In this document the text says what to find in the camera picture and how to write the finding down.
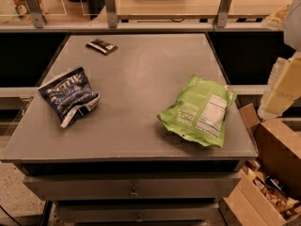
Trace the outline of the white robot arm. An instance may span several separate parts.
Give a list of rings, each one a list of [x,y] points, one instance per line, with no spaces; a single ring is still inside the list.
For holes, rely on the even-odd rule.
[[[297,52],[288,59],[279,57],[273,65],[258,109],[259,117],[268,121],[280,117],[301,97],[301,0],[270,14],[262,26],[282,31],[284,43]]]

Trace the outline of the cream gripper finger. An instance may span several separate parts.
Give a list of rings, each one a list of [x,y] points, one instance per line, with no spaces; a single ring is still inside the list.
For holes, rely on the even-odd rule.
[[[300,97],[301,53],[295,52],[288,59],[279,57],[273,65],[258,116],[265,121],[280,117]]]

